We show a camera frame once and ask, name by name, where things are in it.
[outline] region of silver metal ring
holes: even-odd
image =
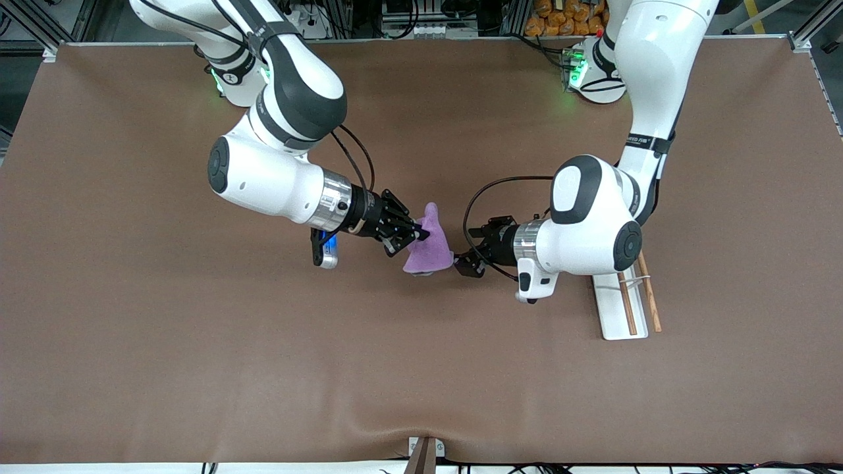
[[[325,177],[322,183],[322,197],[319,198],[314,215],[310,216],[305,224],[330,232],[346,220],[346,214],[352,205],[352,185],[343,175],[328,170],[322,170],[322,173]]]
[[[539,229],[544,220],[532,220],[521,224],[515,230],[515,238],[513,240],[513,254],[515,260],[519,258],[529,258],[533,261],[539,261],[539,256],[535,249],[535,242],[539,237]]]

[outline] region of brown table surface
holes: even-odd
[[[597,106],[517,41],[320,45],[378,188],[451,246],[483,184],[614,161]],[[490,273],[413,278],[371,240],[216,197],[207,151],[243,114],[189,47],[63,47],[2,181],[0,461],[840,461],[843,161],[785,40],[706,40],[645,248],[664,333],[601,339],[589,279],[519,304]],[[352,175],[339,148],[311,160]],[[472,222],[541,212],[499,186]]]

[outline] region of wooden chopstick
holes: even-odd
[[[618,284],[620,285],[620,296],[624,300],[624,311],[626,312],[626,325],[629,327],[630,336],[637,336],[638,330],[635,327],[635,318],[632,316],[632,302],[630,292],[626,287],[626,277],[623,272],[618,273]]]
[[[641,269],[641,275],[649,275],[647,270],[647,261],[644,260],[644,252],[638,254],[638,268]],[[647,305],[650,307],[650,317],[652,318],[652,328],[656,332],[662,331],[662,322],[658,319],[658,310],[656,309],[656,297],[652,294],[652,278],[644,278],[644,294],[647,296]]]

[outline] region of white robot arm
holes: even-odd
[[[553,294],[560,272],[603,275],[635,262],[641,225],[658,202],[691,66],[716,6],[717,0],[632,1],[615,46],[633,114],[620,162],[569,159],[552,181],[550,218],[524,224],[494,218],[474,229],[484,242],[459,256],[461,273],[481,276],[488,263],[515,266],[518,299],[532,303]]]
[[[130,0],[159,30],[193,40],[224,95],[249,106],[213,145],[208,181],[241,207],[312,229],[314,264],[336,265],[331,237],[372,237],[388,256],[427,232],[388,190],[378,195],[307,160],[346,118],[342,82],[269,0]]]

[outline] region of black cable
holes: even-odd
[[[388,40],[400,40],[401,38],[406,37],[407,35],[409,35],[410,33],[412,33],[412,32],[413,32],[413,30],[415,30],[415,29],[416,29],[416,26],[417,26],[417,25],[418,25],[418,23],[419,23],[419,13],[420,13],[420,9],[419,9],[419,2],[418,2],[418,0],[413,0],[413,7],[415,7],[415,9],[416,9],[416,16],[415,16],[415,18],[413,18],[413,12],[412,12],[412,11],[410,11],[410,13],[409,13],[409,15],[408,15],[408,17],[407,17],[407,18],[409,18],[409,19],[410,19],[410,23],[407,25],[407,27],[404,29],[404,31],[403,31],[400,35],[398,35],[398,36],[390,36],[390,35],[388,35],[388,34],[384,33],[384,32],[383,32],[383,31],[382,31],[382,30],[381,30],[381,29],[377,26],[377,23],[376,23],[376,22],[377,22],[377,18],[378,18],[378,16],[380,15],[380,13],[378,12],[378,6],[380,6],[380,2],[379,2],[379,0],[373,0],[373,1],[372,1],[372,2],[370,2],[370,4],[369,4],[369,24],[372,26],[372,32],[373,32],[374,34],[378,35],[378,36],[379,36],[379,37],[381,37],[381,38],[386,38],[386,39],[388,39]]]
[[[340,25],[338,25],[337,23],[335,23],[334,20],[330,18],[330,15],[328,15],[327,13],[322,11],[322,8],[319,8],[319,6],[314,3],[314,0],[310,0],[310,3],[314,6],[314,8],[319,10],[319,15],[321,15],[322,18],[328,20],[328,23],[330,23],[330,25],[333,26],[334,28],[341,31],[344,36],[347,36],[349,33],[354,34],[354,30],[349,30],[347,28],[343,28]]]
[[[228,21],[234,27],[234,29],[237,30],[237,32],[240,33],[240,35],[245,38],[246,34],[245,34],[245,32],[243,32],[243,29],[240,28],[239,25],[237,25],[237,22],[235,22],[234,19],[231,18],[231,15],[226,13],[226,11],[225,11],[225,9],[223,9],[223,7],[219,6],[219,2],[217,0],[211,0],[211,3],[213,3],[213,6],[217,9],[219,14],[221,14],[225,18],[225,20]]]
[[[217,472],[217,467],[219,466],[218,462],[203,462],[202,463],[202,474],[205,474],[205,468],[208,468],[208,474],[215,474]]]
[[[496,24],[495,26],[492,26],[491,28],[484,28],[483,30],[478,30],[477,28],[469,28],[469,30],[476,31],[477,33],[484,33],[486,31],[497,30],[500,27],[501,27],[501,24]]]
[[[404,38],[405,36],[409,35],[416,29],[416,26],[419,24],[419,0],[413,0],[413,6],[416,8],[415,19],[413,19],[410,24],[407,25],[407,28],[406,30],[404,30],[403,33],[393,38],[393,40],[400,40],[401,38]]]
[[[319,239],[319,246],[325,245],[328,242],[328,240],[333,239],[334,235],[337,235],[339,233],[340,233],[340,228],[336,228],[334,230],[331,230],[330,232],[325,234],[325,237]]]
[[[336,144],[340,145],[340,148],[342,148],[342,152],[346,154],[346,158],[348,158],[348,162],[352,164],[352,168],[354,168],[354,172],[357,173],[357,178],[360,180],[360,187],[362,187],[363,189],[368,189],[366,187],[366,180],[363,179],[363,173],[360,172],[360,167],[357,166],[357,161],[354,161],[354,158],[352,157],[352,154],[348,152],[348,148],[346,148],[346,145],[340,140],[339,137],[336,136],[336,133],[334,133],[333,131],[331,131],[330,135],[334,138],[334,140],[336,140]]]
[[[161,13],[162,15],[164,15],[166,17],[170,17],[170,18],[172,18],[176,21],[180,21],[181,23],[184,23],[184,24],[189,24],[190,26],[192,26],[194,28],[198,28],[200,30],[206,31],[208,33],[211,33],[212,35],[219,36],[220,38],[223,38],[224,40],[231,41],[232,43],[234,43],[237,46],[242,46],[243,48],[248,47],[248,45],[246,45],[246,43],[244,41],[241,41],[241,40],[238,40],[236,38],[233,38],[232,36],[226,35],[222,31],[215,30],[214,28],[211,28],[210,26],[206,26],[204,24],[197,23],[197,22],[193,21],[192,19],[187,19],[187,18],[179,16],[175,13],[168,12],[167,10],[165,10],[165,9],[163,9],[163,8],[157,6],[157,5],[151,4],[149,2],[149,0],[140,0],[140,2],[143,3],[144,5],[146,5],[147,7],[150,7],[151,9],[155,10],[156,12]]]
[[[368,161],[368,164],[369,164],[369,188],[368,189],[370,191],[374,191],[374,163],[372,163],[372,157],[369,156],[368,150],[366,149],[366,147],[363,146],[363,143],[360,141],[359,138],[357,138],[357,135],[355,135],[354,132],[352,132],[351,130],[348,129],[348,127],[346,127],[345,125],[342,125],[342,124],[340,124],[340,128],[342,129],[343,132],[347,133],[348,136],[352,138],[352,140],[354,140],[354,142],[357,144],[357,146],[360,147],[360,149],[363,151],[363,154],[366,155],[366,161]]]
[[[527,39],[527,37],[526,37],[526,36],[524,36],[524,35],[519,35],[518,33],[506,33],[505,35],[501,35],[501,36],[503,36],[503,37],[511,37],[511,38],[518,38],[519,40],[521,40],[521,42],[522,42],[522,43],[524,43],[525,45],[527,45],[527,46],[529,46],[529,47],[531,47],[531,48],[535,49],[536,51],[542,51],[542,47],[541,47],[541,46],[539,46],[539,45],[535,44],[533,41],[530,41],[530,40],[529,40],[529,39]],[[544,48],[544,51],[552,52],[552,53],[555,53],[555,54],[562,54],[562,50],[561,50],[561,49],[556,49],[556,48]]]
[[[487,189],[489,189],[493,186],[497,186],[497,185],[502,184],[502,183],[508,183],[510,181],[522,181],[522,180],[523,181],[553,180],[553,176],[510,176],[508,178],[501,178],[500,180],[494,180],[491,183],[483,186],[477,193],[475,193],[475,195],[469,201],[469,205],[465,208],[465,215],[463,216],[463,236],[465,237],[465,241],[469,243],[469,246],[474,251],[474,253],[476,253],[477,256],[480,257],[480,259],[483,260],[483,262],[485,264],[487,264],[487,266],[494,268],[498,273],[500,273],[503,276],[509,278],[510,280],[513,280],[514,282],[518,281],[518,277],[516,277],[515,275],[513,275],[509,272],[506,272],[505,270],[503,270],[499,266],[490,262],[489,259],[487,259],[485,256],[483,256],[483,254],[481,254],[480,251],[477,250],[477,247],[474,245],[474,242],[471,241],[471,235],[469,235],[469,216],[471,214],[471,207],[474,206],[474,203],[475,203],[475,201],[477,201],[477,198],[480,197],[481,194],[486,192]]]
[[[547,48],[545,48],[545,46],[541,44],[541,40],[539,39],[539,37],[538,37],[538,36],[536,36],[536,37],[535,37],[535,41],[536,41],[536,43],[539,45],[539,49],[541,49],[541,53],[542,53],[543,55],[545,55],[545,58],[546,58],[548,61],[550,61],[550,64],[553,64],[554,66],[556,66],[556,67],[558,67],[558,68],[560,68],[560,69],[571,69],[571,67],[570,67],[570,66],[565,66],[565,65],[563,65],[561,62],[557,62],[557,61],[556,61],[556,60],[554,60],[552,57],[550,57],[550,53],[548,52],[548,49],[547,49]]]

